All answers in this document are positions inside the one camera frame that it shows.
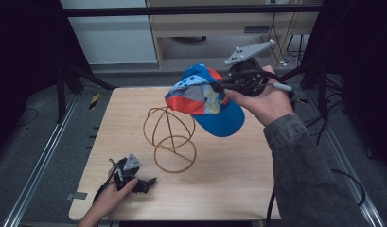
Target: wooden table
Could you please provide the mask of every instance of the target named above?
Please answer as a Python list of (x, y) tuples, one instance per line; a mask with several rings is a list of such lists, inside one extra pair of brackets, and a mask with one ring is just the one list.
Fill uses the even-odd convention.
[[(215, 137), (196, 124), (191, 141), (197, 148), (197, 158), (188, 170), (167, 173), (155, 164), (155, 147), (145, 138), (143, 125), (150, 108), (166, 106), (164, 95), (167, 90), (168, 87), (114, 90), (80, 180), (78, 192), (88, 193), (87, 198), (73, 200), (69, 217), (81, 219), (90, 208), (97, 189), (108, 177), (112, 166), (108, 160), (118, 161), (133, 153), (142, 163), (136, 177), (142, 180), (156, 177), (157, 183), (149, 193), (133, 194), (123, 201), (108, 219), (265, 219), (273, 190), (273, 162), (263, 127), (250, 113), (245, 111), (242, 129), (229, 137)], [(193, 121), (188, 114), (175, 114), (192, 128)], [(155, 123), (152, 119), (146, 126), (149, 138)], [(173, 134), (186, 134), (178, 123), (171, 123)], [(155, 133), (155, 141), (166, 136), (169, 136), (169, 129), (162, 122)], [(175, 155), (169, 156), (169, 160), (167, 156), (162, 157), (161, 162), (167, 167), (185, 165), (174, 159)], [(272, 218), (280, 218), (276, 203)]]

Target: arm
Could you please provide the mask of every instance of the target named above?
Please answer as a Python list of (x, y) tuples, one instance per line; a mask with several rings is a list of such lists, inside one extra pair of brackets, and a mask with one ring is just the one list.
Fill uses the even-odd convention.
[(92, 207), (79, 222), (79, 227), (93, 227), (110, 214), (119, 203), (132, 194), (137, 179), (129, 181), (121, 190), (117, 190), (115, 183), (110, 183), (101, 192)]
[[(273, 71), (271, 67), (264, 70)], [(283, 91), (269, 86), (257, 97), (225, 93), (266, 127), (264, 133), (273, 152), (274, 192), (285, 224), (368, 226)]]

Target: gold wire hat stand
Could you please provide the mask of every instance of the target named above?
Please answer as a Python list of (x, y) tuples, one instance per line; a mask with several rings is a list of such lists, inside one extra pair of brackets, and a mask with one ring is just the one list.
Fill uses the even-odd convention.
[[(148, 134), (147, 134), (148, 121), (157, 112), (160, 112), (160, 115), (159, 115), (158, 119), (155, 121), (155, 125), (154, 125), (153, 131), (152, 131), (152, 136), (151, 136), (151, 139), (149, 139)], [(167, 122), (169, 136), (165, 137), (164, 139), (162, 139), (158, 143), (156, 143), (155, 142), (155, 134), (156, 134), (156, 132), (159, 131), (158, 128), (159, 128), (160, 122), (161, 122), (161, 120), (163, 119), (164, 116), (166, 117), (166, 122)], [(180, 124), (183, 126), (183, 129), (185, 129), (185, 131), (187, 131), (188, 136), (173, 134), (172, 127), (171, 127), (171, 121), (170, 121), (171, 117), (175, 118), (178, 122), (180, 122)], [(169, 107), (151, 108), (148, 111), (147, 118), (146, 118), (146, 120), (144, 122), (144, 125), (143, 125), (143, 133), (144, 133), (144, 136), (146, 137), (146, 140), (151, 145), (155, 146), (155, 150), (154, 150), (154, 161), (155, 161), (155, 164), (159, 168), (164, 170), (165, 172), (168, 172), (168, 173), (184, 172), (184, 171), (188, 170), (190, 167), (192, 167), (194, 162), (196, 161), (197, 149), (196, 149), (196, 146), (194, 145), (194, 143), (191, 141), (191, 138), (193, 137), (193, 134), (194, 134), (194, 132), (196, 130), (196, 123), (195, 123), (195, 120), (193, 119), (193, 117), (191, 117), (191, 119), (192, 119), (192, 122), (193, 122), (193, 130), (192, 131), (189, 129), (189, 127), (178, 116), (176, 116), (174, 113), (172, 113), (169, 110)], [(175, 140), (177, 138), (183, 139), (182, 140), (183, 142), (176, 143)], [(170, 144), (169, 146), (165, 146), (164, 145), (164, 143), (166, 141), (169, 141), (168, 142)], [(177, 148), (181, 148), (182, 146), (186, 145), (187, 143), (189, 143), (192, 146), (192, 148), (193, 148), (193, 158), (186, 157), (186, 155), (184, 155), (181, 152), (177, 151)], [(179, 168), (179, 169), (176, 169), (176, 170), (175, 169), (170, 169), (169, 167), (165, 167), (165, 165), (164, 164), (160, 164), (161, 162), (158, 160), (158, 155), (159, 155), (158, 151), (159, 151), (159, 149), (167, 150), (169, 152), (172, 152), (174, 155), (177, 155), (177, 156), (185, 159), (186, 161), (188, 161), (189, 164), (187, 166), (185, 166), (185, 167), (182, 167), (182, 168)]]

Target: blue cap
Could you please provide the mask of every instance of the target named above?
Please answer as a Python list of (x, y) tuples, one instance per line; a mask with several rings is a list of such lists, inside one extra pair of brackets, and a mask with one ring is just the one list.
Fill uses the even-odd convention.
[(172, 111), (190, 114), (209, 133), (225, 137), (237, 132), (244, 123), (244, 112), (225, 93), (216, 93), (210, 83), (222, 77), (204, 64), (188, 67), (181, 80), (166, 95)]

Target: wire frame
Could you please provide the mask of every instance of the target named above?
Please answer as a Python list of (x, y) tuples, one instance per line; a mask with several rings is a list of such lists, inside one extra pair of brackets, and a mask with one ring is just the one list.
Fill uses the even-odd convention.
[[(151, 134), (151, 136), (149, 136), (149, 134), (148, 134), (148, 127), (149, 127), (148, 122), (149, 122), (149, 119), (153, 118), (154, 114), (156, 114), (156, 113), (159, 113), (159, 116), (158, 116), (158, 119), (154, 120), (155, 124), (154, 124), (153, 129), (152, 129), (152, 134)], [(171, 117), (176, 119), (176, 121), (179, 122), (183, 126), (183, 129), (185, 129), (185, 131), (187, 132), (187, 136), (174, 134), (172, 127), (171, 127), (171, 120), (170, 120)], [(169, 133), (169, 136), (161, 139), (159, 142), (156, 142), (155, 137), (156, 137), (157, 132), (160, 130), (158, 128), (160, 128), (160, 122), (163, 119), (166, 120), (167, 129), (168, 129), (167, 132)], [(191, 138), (193, 137), (193, 134), (196, 130), (196, 123), (195, 123), (195, 120), (193, 119), (193, 117), (191, 117), (191, 120), (193, 122), (193, 124), (192, 124), (193, 129), (192, 130), (178, 116), (176, 116), (169, 109), (169, 107), (151, 108), (148, 110), (147, 118), (146, 118), (144, 125), (143, 125), (143, 133), (144, 133), (146, 140), (151, 145), (155, 146), (154, 161), (155, 161), (155, 164), (163, 171), (168, 172), (168, 173), (184, 172), (184, 171), (188, 170), (190, 167), (192, 167), (194, 162), (196, 161), (197, 149), (196, 149), (196, 146), (194, 145), (194, 143), (191, 141)], [(189, 145), (192, 147), (192, 150), (191, 150), (192, 157), (187, 157), (184, 153), (178, 151), (183, 146), (186, 147)], [(159, 161), (158, 156), (159, 156), (160, 150), (172, 152), (172, 155), (177, 155), (180, 158), (188, 161), (188, 165), (186, 165), (182, 168), (178, 168), (178, 169), (170, 169), (169, 166), (166, 166), (164, 163), (161, 163)]]

